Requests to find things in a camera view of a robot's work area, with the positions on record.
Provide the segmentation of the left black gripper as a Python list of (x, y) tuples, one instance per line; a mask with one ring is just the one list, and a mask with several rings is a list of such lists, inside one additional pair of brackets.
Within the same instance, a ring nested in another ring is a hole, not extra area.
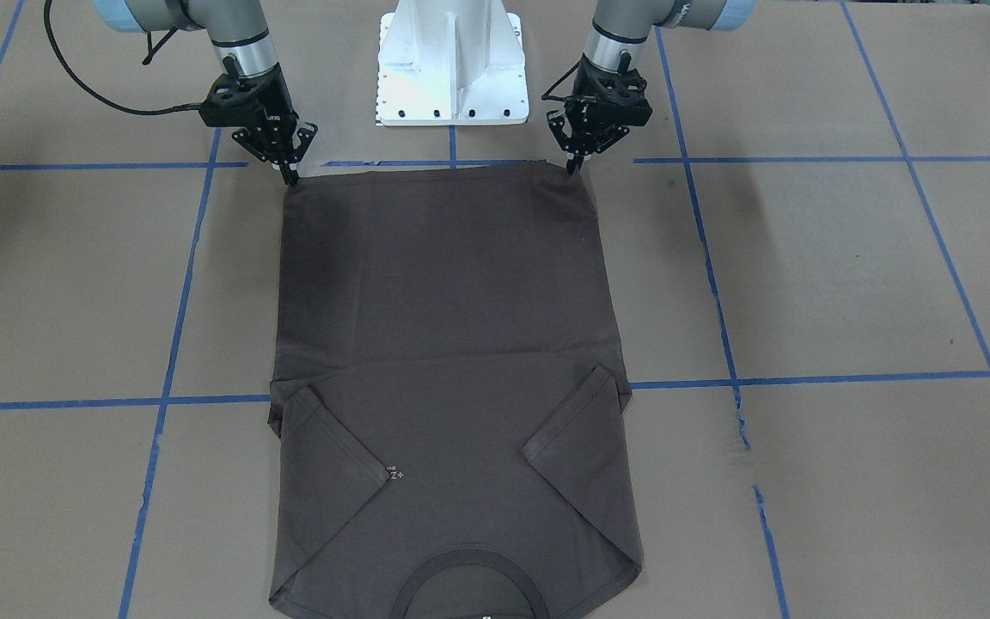
[(566, 153), (567, 175), (628, 136), (633, 126), (647, 125), (652, 108), (645, 88), (647, 82), (633, 68), (630, 55), (620, 55), (614, 71), (581, 58), (547, 88), (547, 101), (563, 105), (547, 113), (547, 126)]

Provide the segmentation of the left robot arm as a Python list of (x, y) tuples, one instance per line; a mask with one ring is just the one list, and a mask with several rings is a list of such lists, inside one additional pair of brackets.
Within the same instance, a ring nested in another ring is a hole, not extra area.
[(734, 31), (754, 7), (754, 1), (598, 1), (580, 58), (542, 95), (561, 106), (546, 122), (566, 155), (567, 174), (647, 125), (653, 109), (638, 63), (655, 28)]

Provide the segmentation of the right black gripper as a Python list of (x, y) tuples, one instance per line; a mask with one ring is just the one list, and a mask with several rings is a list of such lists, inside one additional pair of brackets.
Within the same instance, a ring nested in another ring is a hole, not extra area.
[(299, 180), (299, 166), (318, 132), (292, 106), (281, 70), (259, 76), (221, 75), (201, 103), (210, 128), (233, 128), (233, 140), (252, 156), (276, 166), (287, 187)]

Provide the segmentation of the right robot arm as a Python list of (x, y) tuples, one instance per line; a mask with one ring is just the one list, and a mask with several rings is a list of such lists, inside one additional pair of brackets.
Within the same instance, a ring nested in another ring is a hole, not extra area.
[(118, 32), (204, 31), (223, 67), (196, 111), (209, 128), (230, 128), (256, 160), (275, 166), (288, 187), (317, 134), (300, 120), (272, 43), (260, 1), (95, 1), (95, 10)]

